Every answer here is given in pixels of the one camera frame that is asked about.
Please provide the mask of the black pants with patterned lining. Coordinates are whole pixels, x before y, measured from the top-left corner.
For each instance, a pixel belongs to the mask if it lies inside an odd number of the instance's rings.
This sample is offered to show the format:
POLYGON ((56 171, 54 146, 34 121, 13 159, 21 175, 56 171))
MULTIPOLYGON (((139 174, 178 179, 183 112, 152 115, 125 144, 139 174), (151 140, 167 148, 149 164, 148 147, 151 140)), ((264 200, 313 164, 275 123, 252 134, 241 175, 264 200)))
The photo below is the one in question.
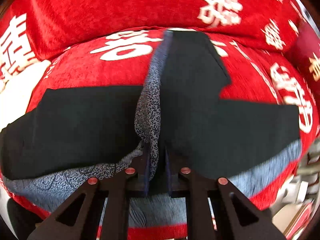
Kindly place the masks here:
POLYGON ((8 124, 3 182, 52 212, 88 178, 111 178, 146 151, 149 196, 132 200, 132 227, 187 221, 185 200, 168 194, 169 153, 251 197, 301 153, 298 108, 220 99, 230 84, 206 34, 166 31, 141 86, 48 89, 8 124))

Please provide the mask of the red blanket with white characters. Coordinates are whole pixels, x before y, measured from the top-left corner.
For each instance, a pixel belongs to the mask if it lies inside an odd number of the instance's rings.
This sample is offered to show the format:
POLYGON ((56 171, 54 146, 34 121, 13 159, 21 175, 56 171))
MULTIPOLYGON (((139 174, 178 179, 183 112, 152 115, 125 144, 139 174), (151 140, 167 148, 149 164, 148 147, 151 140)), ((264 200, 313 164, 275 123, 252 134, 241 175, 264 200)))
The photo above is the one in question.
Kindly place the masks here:
MULTIPOLYGON (((278 190, 319 137, 319 96, 286 58, 307 22, 296 0, 8 1, 1 16, 1 132, 34 110, 48 89, 141 86, 166 31, 204 33, 231 78, 220 99, 298 108, 301 153, 247 197, 271 218, 278 190)), ((50 212, 12 193, 2 172, 1 185, 20 239, 59 207, 50 212)), ((129 216, 132 200, 148 196, 149 189, 130 199, 129 216)), ((127 239, 173 238, 188 239, 187 221, 127 231, 127 239)))

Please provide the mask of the dark red pillow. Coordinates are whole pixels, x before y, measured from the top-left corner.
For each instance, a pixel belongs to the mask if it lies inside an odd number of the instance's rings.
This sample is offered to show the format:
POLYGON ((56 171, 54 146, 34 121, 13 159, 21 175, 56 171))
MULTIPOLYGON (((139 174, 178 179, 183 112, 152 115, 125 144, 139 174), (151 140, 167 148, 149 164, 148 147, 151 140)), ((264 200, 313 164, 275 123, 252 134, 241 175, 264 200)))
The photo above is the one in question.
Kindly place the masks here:
POLYGON ((319 37, 307 22, 302 22, 298 31, 286 58, 300 72, 313 94, 319 96, 319 37))

